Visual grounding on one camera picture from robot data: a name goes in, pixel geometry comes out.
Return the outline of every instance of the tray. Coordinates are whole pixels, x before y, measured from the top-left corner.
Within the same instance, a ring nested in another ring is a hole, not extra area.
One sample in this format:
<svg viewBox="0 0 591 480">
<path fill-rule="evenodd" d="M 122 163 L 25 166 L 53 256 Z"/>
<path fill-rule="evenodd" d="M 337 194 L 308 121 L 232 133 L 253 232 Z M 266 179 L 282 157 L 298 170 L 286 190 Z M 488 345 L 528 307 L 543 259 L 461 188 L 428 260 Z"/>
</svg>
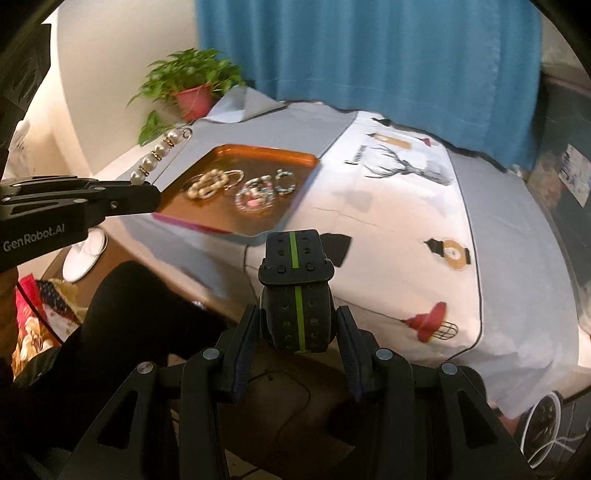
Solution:
<svg viewBox="0 0 591 480">
<path fill-rule="evenodd" d="M 183 173 L 163 193 L 160 207 L 153 215 L 161 221 L 192 230 L 237 235 L 246 240 L 260 236 L 284 225 L 305 195 L 320 167 L 314 155 L 280 150 L 277 148 L 251 147 L 248 145 L 221 145 L 209 151 Z M 228 191 L 219 192 L 207 200 L 189 200 L 181 192 L 185 181 L 212 168 L 242 170 L 244 179 Z M 262 175 L 272 175 L 278 169 L 292 171 L 286 184 L 295 183 L 296 191 L 284 197 L 276 197 L 273 207 L 258 215 L 242 213 L 234 204 L 234 198 L 245 181 Z"/>
</svg>

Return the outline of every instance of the black pants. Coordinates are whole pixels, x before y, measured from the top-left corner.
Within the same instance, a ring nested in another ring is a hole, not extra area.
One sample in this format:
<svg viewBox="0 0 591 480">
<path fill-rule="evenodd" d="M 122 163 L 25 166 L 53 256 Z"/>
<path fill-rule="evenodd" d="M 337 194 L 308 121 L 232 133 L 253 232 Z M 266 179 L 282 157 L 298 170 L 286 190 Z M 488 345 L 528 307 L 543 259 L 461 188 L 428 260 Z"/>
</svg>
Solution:
<svg viewBox="0 0 591 480">
<path fill-rule="evenodd" d="M 187 359 L 215 345 L 225 328 L 219 316 L 176 295 L 147 268 L 121 264 L 103 280 L 84 324 L 51 369 L 0 402 L 2 429 L 28 451 L 72 451 L 139 363 L 165 366 L 169 353 Z"/>
</svg>

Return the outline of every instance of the silver bolt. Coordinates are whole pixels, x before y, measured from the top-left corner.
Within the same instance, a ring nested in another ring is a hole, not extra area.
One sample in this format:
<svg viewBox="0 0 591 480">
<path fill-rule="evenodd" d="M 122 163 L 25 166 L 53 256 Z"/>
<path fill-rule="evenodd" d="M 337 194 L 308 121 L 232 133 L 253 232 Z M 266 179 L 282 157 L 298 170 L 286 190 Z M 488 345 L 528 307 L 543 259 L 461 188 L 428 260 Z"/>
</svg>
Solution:
<svg viewBox="0 0 591 480">
<path fill-rule="evenodd" d="M 380 360 L 391 360 L 394 354 L 392 353 L 392 350 L 388 348 L 378 348 L 375 351 L 375 356 Z"/>
<path fill-rule="evenodd" d="M 218 356 L 220 356 L 220 350 L 217 348 L 208 348 L 203 352 L 203 358 L 205 360 L 215 360 Z"/>
<path fill-rule="evenodd" d="M 154 369 L 152 362 L 141 362 L 138 365 L 138 372 L 141 374 L 149 374 Z"/>
<path fill-rule="evenodd" d="M 447 375 L 455 375 L 457 374 L 457 367 L 450 363 L 450 362 L 445 362 L 442 366 L 441 366 L 441 370 L 443 370 L 443 373 L 447 374 Z"/>
</svg>

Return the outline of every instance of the blue curtain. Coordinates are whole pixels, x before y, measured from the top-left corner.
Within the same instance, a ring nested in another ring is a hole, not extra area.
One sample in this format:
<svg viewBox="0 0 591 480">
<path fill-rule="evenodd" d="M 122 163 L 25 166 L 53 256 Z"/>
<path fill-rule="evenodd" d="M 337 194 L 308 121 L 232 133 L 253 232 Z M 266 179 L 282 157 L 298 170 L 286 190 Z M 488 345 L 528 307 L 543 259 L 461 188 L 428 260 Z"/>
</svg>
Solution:
<svg viewBox="0 0 591 480">
<path fill-rule="evenodd" d="M 377 111 L 531 167 L 541 20 L 528 0 L 196 0 L 200 47 L 257 90 Z"/>
</svg>

